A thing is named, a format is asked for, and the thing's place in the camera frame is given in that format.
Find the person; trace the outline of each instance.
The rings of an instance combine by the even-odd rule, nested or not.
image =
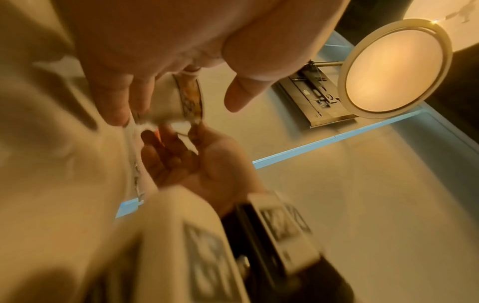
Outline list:
[[[134,193],[124,130],[110,125],[148,108],[155,77],[225,61],[238,111],[304,64],[347,3],[0,1],[0,301],[71,297]],[[157,186],[181,184],[220,215],[265,191],[243,149],[204,123],[190,133],[197,155],[166,126],[161,143],[142,139]]]

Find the illuminated lamp shade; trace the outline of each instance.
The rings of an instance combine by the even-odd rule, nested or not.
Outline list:
[[[451,41],[434,22],[388,24],[359,42],[344,61],[338,79],[341,103],[360,117],[401,114],[436,90],[451,60]]]
[[[479,1],[413,0],[404,19],[433,21],[448,33],[453,51],[479,43]]]

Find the hand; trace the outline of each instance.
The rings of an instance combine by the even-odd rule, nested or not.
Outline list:
[[[155,76],[226,61],[238,111],[326,42],[349,0],[54,0],[73,33],[98,111],[125,125],[148,109]]]
[[[248,193],[266,192],[251,160],[233,139],[203,122],[188,133],[198,154],[188,150],[169,126],[160,127],[161,142],[144,131],[141,158],[158,187],[180,184],[209,202],[221,217]]]

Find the dark background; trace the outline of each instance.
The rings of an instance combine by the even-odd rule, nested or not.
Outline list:
[[[401,20],[411,0],[351,0],[336,31],[356,45],[388,23]],[[441,86],[426,102],[479,143],[479,44],[457,51]]]

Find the blue edge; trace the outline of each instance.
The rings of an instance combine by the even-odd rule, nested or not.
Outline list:
[[[286,150],[286,151],[283,151],[281,153],[274,154],[274,155],[271,155],[271,156],[268,156],[268,157],[265,157],[265,158],[262,158],[262,159],[254,160],[253,165],[256,169],[259,169],[259,168],[262,168],[262,167],[265,167],[265,166],[268,166],[268,165],[271,165],[271,164],[274,164],[274,163],[277,163],[277,162],[280,162],[280,161],[283,161],[283,160],[286,160],[286,159],[289,159],[289,158],[292,158],[292,157],[295,157],[295,156],[298,156],[298,155],[301,155],[301,154],[304,154],[304,153],[307,153],[309,151],[312,151],[312,150],[315,150],[317,148],[329,145],[331,143],[339,142],[341,140],[354,137],[356,135],[365,133],[367,131],[370,131],[370,130],[373,130],[373,129],[376,129],[376,128],[379,128],[379,127],[382,127],[382,126],[385,126],[385,125],[389,125],[389,124],[392,124],[392,123],[395,123],[395,122],[398,122],[398,121],[401,121],[401,120],[404,120],[404,119],[407,119],[407,118],[414,117],[414,116],[419,115],[423,112],[425,112],[424,109],[419,109],[419,110],[407,112],[405,114],[402,114],[402,115],[399,115],[399,116],[396,116],[396,117],[392,117],[392,118],[389,118],[387,120],[384,120],[384,121],[381,121],[381,122],[378,122],[378,123],[374,123],[374,124],[371,124],[371,125],[368,125],[368,126],[360,127],[360,128],[355,129],[355,130],[351,130],[351,131],[336,135],[334,137],[319,140],[319,141],[309,143],[309,144],[306,144],[306,145],[303,145],[303,146],[299,146],[299,147],[296,147],[296,148],[293,148],[293,149],[290,149],[290,150]],[[138,201],[138,198],[123,202],[120,205],[120,208],[118,209],[116,217],[119,218],[119,217],[122,217],[122,216],[125,216],[125,215],[128,215],[128,214],[131,214],[133,212],[136,212],[138,210],[138,206],[141,205],[141,204],[143,204],[143,201]]]

